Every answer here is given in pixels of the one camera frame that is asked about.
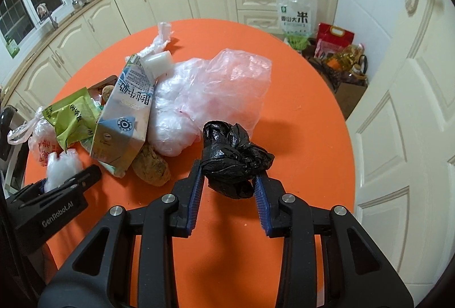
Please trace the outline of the black trash bag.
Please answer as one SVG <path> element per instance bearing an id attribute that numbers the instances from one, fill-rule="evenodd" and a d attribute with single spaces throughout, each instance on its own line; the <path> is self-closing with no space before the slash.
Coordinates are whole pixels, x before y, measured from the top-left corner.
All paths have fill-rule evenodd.
<path id="1" fill-rule="evenodd" d="M 251 142 L 240 124 L 207 122 L 203 141 L 201 167 L 209 187 L 228 198 L 251 198 L 253 179 L 272 166 L 274 155 Z"/>

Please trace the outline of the small clear plastic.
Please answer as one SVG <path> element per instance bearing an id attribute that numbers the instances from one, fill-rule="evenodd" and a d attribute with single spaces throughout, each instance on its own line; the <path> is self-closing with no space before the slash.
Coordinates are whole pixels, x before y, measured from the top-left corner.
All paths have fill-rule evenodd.
<path id="1" fill-rule="evenodd" d="M 52 152 L 48 156 L 44 193 L 60 187 L 66 180 L 81 172 L 82 162 L 76 149 L 70 148 L 60 154 Z"/>

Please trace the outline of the brown bread chunk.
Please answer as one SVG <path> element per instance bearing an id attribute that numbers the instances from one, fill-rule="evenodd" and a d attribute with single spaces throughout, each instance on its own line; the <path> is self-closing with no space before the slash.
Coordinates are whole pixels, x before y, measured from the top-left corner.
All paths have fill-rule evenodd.
<path id="1" fill-rule="evenodd" d="M 140 179 L 155 187 L 165 185 L 171 178 L 167 162 L 149 144 L 143 145 L 131 167 Z"/>

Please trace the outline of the clear bag with red print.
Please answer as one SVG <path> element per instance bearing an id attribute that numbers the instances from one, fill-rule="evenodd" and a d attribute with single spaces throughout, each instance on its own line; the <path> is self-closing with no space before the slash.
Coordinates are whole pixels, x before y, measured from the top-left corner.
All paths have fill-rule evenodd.
<path id="1" fill-rule="evenodd" d="M 39 107 L 34 117 L 7 134 L 10 145 L 26 143 L 33 158 L 41 165 L 47 166 L 52 153 L 62 151 L 54 127 L 43 116 L 44 107 Z"/>

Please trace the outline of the green snack wrapper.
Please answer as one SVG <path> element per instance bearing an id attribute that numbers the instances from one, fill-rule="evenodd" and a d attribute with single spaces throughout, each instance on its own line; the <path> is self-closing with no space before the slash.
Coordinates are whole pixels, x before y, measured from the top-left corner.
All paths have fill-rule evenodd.
<path id="1" fill-rule="evenodd" d="M 42 115 L 54 128 L 59 146 L 67 151 L 76 142 L 94 135 L 100 112 L 84 87 L 49 105 Z"/>

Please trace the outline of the large pink plastic bag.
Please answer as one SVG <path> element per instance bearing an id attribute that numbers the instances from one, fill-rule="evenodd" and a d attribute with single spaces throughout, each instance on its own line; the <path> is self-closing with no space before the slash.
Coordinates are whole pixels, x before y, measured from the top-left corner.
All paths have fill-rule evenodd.
<path id="1" fill-rule="evenodd" d="M 177 157 L 202 139 L 210 121 L 240 124 L 249 135 L 260 119 L 272 79 L 272 61 L 224 49 L 210 60 L 176 63 L 157 81 L 147 140 L 154 151 Z"/>

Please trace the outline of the white plastic cup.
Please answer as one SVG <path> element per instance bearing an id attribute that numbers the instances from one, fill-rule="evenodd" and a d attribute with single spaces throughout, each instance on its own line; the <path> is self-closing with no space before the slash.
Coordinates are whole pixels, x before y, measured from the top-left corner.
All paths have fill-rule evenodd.
<path id="1" fill-rule="evenodd" d="M 146 76 L 155 81 L 158 77 L 166 74 L 173 68 L 173 58 L 169 50 L 157 54 L 150 54 L 141 58 L 141 64 Z"/>

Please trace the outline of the white twisted plastic wrap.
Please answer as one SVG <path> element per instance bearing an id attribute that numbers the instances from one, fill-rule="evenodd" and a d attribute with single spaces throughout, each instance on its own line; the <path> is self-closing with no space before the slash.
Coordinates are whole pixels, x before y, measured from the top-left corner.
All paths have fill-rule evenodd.
<path id="1" fill-rule="evenodd" d="M 157 29 L 158 34 L 154 38 L 151 45 L 137 53 L 140 58 L 145 58 L 147 55 L 163 52 L 166 46 L 170 43 L 171 35 L 173 33 L 171 24 L 167 22 L 160 22 L 157 25 Z"/>

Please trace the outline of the kitchen window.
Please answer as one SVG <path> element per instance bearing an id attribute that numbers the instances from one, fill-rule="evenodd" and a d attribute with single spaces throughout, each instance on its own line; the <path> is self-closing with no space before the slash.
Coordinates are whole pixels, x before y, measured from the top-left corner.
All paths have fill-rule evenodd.
<path id="1" fill-rule="evenodd" d="M 37 8 L 44 3 L 54 13 L 63 8 L 65 0 L 2 0 L 1 1 L 1 34 L 8 43 L 20 45 L 31 37 L 31 34 L 48 21 L 40 15 Z"/>

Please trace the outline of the cream lower kitchen cabinets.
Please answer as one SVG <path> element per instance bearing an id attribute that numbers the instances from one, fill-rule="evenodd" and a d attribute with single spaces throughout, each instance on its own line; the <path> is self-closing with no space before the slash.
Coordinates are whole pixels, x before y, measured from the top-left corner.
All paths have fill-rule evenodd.
<path id="1" fill-rule="evenodd" d="M 20 63 L 1 93 L 30 117 L 98 53 L 125 37 L 160 22 L 218 19 L 280 35 L 277 0 L 94 0 L 66 18 Z M 316 20 L 334 21 L 338 0 L 317 0 Z"/>

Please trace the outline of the orange round tablecloth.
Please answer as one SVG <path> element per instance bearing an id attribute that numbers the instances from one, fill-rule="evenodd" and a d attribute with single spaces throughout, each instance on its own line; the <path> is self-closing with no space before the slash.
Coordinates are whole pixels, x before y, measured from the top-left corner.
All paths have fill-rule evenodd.
<path id="1" fill-rule="evenodd" d="M 303 57 L 266 32 L 226 20 L 179 20 L 172 22 L 172 32 L 167 49 L 176 62 L 210 60 L 224 49 L 272 62 L 265 81 L 223 80 L 221 92 L 214 92 L 210 84 L 210 98 L 193 108 L 187 103 L 196 105 L 196 98 L 187 92 L 178 103 L 181 111 L 195 118 L 201 108 L 210 109 L 206 120 L 239 122 L 245 129 L 258 121 L 252 140 L 275 156 L 269 175 L 287 192 L 311 206 L 330 209 L 341 204 L 353 210 L 354 161 L 345 119 L 327 84 Z M 56 87 L 55 101 L 118 76 L 125 58 L 156 36 L 154 26 L 101 51 Z M 103 169 L 102 180 L 86 192 L 87 210 L 48 241 L 57 268 L 112 206 L 135 209 L 169 192 L 200 158 L 201 144 L 166 159 L 172 179 L 161 187 L 146 184 L 131 169 L 123 178 Z M 282 239 L 264 234 L 253 198 L 233 200 L 205 185 L 196 229 L 188 239 L 173 240 L 180 307 L 274 307 L 282 245 Z"/>

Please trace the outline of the white door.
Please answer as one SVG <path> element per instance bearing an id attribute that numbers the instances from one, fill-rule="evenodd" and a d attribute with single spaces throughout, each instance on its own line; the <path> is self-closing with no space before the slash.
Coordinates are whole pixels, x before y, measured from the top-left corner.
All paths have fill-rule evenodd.
<path id="1" fill-rule="evenodd" d="M 454 256 L 454 4 L 406 8 L 347 127 L 354 213 L 421 302 Z"/>

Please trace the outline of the cooking oil bottle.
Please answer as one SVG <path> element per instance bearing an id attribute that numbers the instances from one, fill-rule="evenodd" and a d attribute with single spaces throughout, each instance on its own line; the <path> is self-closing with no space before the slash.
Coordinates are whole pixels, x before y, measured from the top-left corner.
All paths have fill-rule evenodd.
<path id="1" fill-rule="evenodd" d="M 333 54 L 325 61 L 325 64 L 335 71 L 349 71 L 355 63 L 359 62 L 364 51 L 365 48 L 362 44 L 350 44 Z"/>

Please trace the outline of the white rice bag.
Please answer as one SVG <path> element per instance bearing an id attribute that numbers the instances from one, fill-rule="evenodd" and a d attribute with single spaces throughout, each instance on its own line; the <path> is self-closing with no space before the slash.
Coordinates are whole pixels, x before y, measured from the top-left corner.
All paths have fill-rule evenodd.
<path id="1" fill-rule="evenodd" d="M 284 34 L 311 37 L 316 27 L 318 0 L 277 0 L 280 27 Z"/>

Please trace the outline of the sink faucet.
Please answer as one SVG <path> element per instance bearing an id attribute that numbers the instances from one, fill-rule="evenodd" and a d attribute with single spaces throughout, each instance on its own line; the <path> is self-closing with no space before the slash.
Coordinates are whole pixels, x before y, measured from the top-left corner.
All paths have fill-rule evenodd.
<path id="1" fill-rule="evenodd" d="M 41 24 L 44 24 L 46 21 L 49 21 L 54 30 L 56 30 L 59 27 L 56 19 L 52 16 L 52 11 L 50 11 L 47 8 L 47 5 L 45 3 L 40 3 L 36 7 L 36 13 L 39 16 L 39 22 Z"/>

